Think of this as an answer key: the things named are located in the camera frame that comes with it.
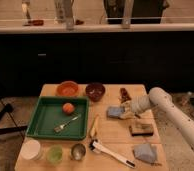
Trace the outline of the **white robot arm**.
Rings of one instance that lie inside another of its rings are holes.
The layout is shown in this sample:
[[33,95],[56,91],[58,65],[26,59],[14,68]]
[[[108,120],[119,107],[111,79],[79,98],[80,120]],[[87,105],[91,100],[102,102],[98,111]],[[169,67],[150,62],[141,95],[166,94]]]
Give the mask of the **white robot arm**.
[[121,106],[124,108],[124,112],[120,115],[121,119],[129,119],[158,107],[180,131],[194,152],[194,121],[172,102],[171,95],[162,88],[154,87],[147,95],[134,97]]

